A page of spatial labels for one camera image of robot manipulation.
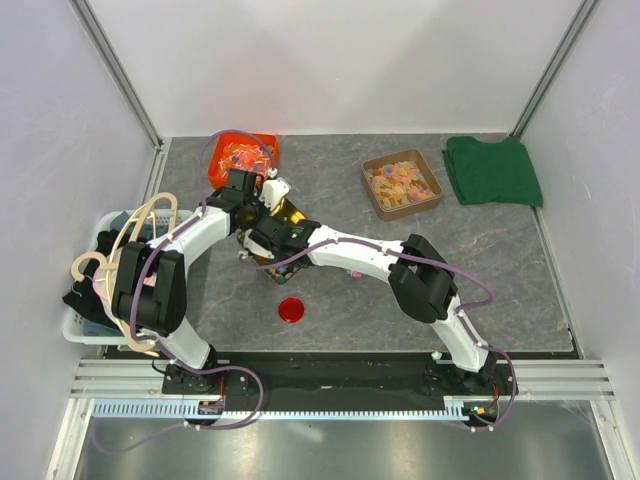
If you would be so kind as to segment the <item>red jar lid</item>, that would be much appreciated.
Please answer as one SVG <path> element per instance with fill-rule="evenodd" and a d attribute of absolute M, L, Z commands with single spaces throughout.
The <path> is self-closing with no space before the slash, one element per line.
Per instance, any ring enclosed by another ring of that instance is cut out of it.
<path fill-rule="evenodd" d="M 305 314 L 305 305 L 297 297 L 288 297 L 282 300 L 278 306 L 278 314 L 286 323 L 296 323 Z"/>

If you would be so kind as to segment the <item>green folded cloth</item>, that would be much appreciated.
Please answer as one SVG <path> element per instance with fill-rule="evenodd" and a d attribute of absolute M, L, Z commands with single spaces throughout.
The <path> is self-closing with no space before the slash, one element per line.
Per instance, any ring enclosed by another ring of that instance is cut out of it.
<path fill-rule="evenodd" d="M 462 205 L 543 206 L 530 156 L 514 137 L 483 142 L 472 136 L 454 136 L 446 141 L 442 156 L 453 192 Z"/>

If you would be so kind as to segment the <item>star candy tin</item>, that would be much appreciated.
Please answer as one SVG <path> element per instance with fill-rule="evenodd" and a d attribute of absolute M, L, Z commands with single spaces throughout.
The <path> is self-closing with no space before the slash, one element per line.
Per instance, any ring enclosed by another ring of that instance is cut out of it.
<path fill-rule="evenodd" d="M 281 203 L 276 207 L 276 209 L 267 216 L 273 216 L 273 217 L 279 218 L 289 224 L 295 224 L 302 219 L 312 220 L 307 218 L 306 215 L 302 213 L 288 199 L 283 199 Z M 243 234 L 246 235 L 246 232 L 254 228 L 256 225 L 253 225 L 248 230 L 238 232 L 236 235 L 237 241 L 240 235 L 243 235 Z M 311 265 L 311 261 L 309 260 L 306 254 L 302 254 L 301 256 L 297 257 L 294 260 L 291 260 L 291 257 L 286 258 L 284 260 L 267 260 L 257 256 L 253 256 L 242 248 L 241 252 L 239 253 L 239 257 L 253 259 L 256 265 L 259 267 L 259 270 L 263 271 L 278 285 L 284 285 L 299 270 L 303 268 L 307 268 Z"/>

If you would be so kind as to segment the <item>brown gummy candy box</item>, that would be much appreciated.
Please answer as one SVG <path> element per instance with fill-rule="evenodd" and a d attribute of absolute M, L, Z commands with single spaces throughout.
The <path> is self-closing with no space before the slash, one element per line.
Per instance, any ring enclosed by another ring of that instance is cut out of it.
<path fill-rule="evenodd" d="M 440 183 L 417 149 L 365 161 L 361 181 L 384 222 L 434 209 L 442 197 Z"/>

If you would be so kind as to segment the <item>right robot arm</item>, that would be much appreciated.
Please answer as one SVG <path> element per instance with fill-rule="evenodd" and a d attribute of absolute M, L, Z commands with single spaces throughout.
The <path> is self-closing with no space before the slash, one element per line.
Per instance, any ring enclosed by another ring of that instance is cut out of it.
<path fill-rule="evenodd" d="M 493 290 L 441 257 L 416 234 L 404 241 L 349 235 L 311 220 L 289 225 L 264 217 L 242 240 L 250 254 L 269 261 L 262 270 L 291 264 L 359 272 L 389 285 L 401 311 L 436 332 L 451 356 L 460 386 L 483 392 L 494 381 L 496 354 L 467 311 L 492 303 Z"/>

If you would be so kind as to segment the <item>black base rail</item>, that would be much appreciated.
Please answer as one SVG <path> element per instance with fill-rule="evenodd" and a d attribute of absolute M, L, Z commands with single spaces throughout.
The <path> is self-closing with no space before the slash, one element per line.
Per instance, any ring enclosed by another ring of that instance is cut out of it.
<path fill-rule="evenodd" d="M 498 355 L 489 352 L 485 365 L 478 372 L 469 372 L 454 365 L 449 355 L 437 360 L 427 353 L 234 353 L 229 359 L 218 358 L 211 351 L 202 365 L 191 366 L 172 360 L 163 384 L 163 391 L 182 388 L 195 390 L 197 381 L 216 385 L 224 382 L 229 392 L 231 374 L 249 378 L 261 384 L 264 393 L 280 389 L 319 391 L 332 389 L 382 388 L 414 389 L 427 396 L 516 395 L 518 384 L 511 364 L 498 362 Z"/>

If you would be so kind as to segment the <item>white laundry basket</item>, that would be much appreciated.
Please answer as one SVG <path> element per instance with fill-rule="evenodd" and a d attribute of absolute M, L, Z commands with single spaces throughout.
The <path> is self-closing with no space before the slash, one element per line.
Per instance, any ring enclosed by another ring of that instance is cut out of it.
<path fill-rule="evenodd" d="M 114 211 L 105 214 L 93 228 L 91 242 L 88 244 L 90 250 L 94 250 L 98 246 L 97 236 L 101 231 L 110 230 L 111 222 L 122 211 Z M 192 214 L 188 210 L 178 210 L 176 217 L 176 226 L 187 220 Z M 156 209 L 155 210 L 155 225 L 158 228 L 168 227 L 171 219 L 170 209 Z M 85 345 L 98 345 L 98 346 L 126 346 L 126 339 L 122 335 L 121 331 L 115 327 L 115 330 L 105 326 L 98 326 L 96 323 L 92 323 L 86 320 L 73 308 L 67 307 L 65 312 L 62 333 L 66 340 L 72 343 L 85 344 Z"/>

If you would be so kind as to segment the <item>clear glass jar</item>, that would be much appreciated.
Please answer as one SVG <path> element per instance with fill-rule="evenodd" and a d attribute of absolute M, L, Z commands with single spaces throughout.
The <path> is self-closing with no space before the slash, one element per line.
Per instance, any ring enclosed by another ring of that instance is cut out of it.
<path fill-rule="evenodd" d="M 354 270 L 345 270 L 345 273 L 350 278 L 354 278 L 354 279 L 360 279 L 360 278 L 363 278 L 363 276 L 364 276 L 364 274 L 362 272 L 358 272 L 358 271 L 354 271 Z"/>

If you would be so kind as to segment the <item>orange candy box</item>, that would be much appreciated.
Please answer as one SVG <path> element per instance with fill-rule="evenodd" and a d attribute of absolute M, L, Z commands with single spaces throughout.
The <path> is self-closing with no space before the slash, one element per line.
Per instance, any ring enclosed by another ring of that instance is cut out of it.
<path fill-rule="evenodd" d="M 216 143 L 208 167 L 208 179 L 214 189 L 226 185 L 231 169 L 246 170 L 266 177 L 279 165 L 279 142 L 276 136 L 254 133 L 253 137 L 238 133 L 222 134 Z"/>

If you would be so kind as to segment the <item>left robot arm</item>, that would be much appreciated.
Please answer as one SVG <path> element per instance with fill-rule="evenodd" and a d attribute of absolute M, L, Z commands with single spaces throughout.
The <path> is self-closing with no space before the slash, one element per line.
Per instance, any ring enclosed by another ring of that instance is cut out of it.
<path fill-rule="evenodd" d="M 162 352 L 185 370 L 185 382 L 208 393 L 219 382 L 216 350 L 186 316 L 189 269 L 208 249 L 237 232 L 249 235 L 290 190 L 279 178 L 234 169 L 227 184 L 203 199 L 182 223 L 147 243 L 131 239 L 119 254 L 111 316 L 132 341 Z"/>

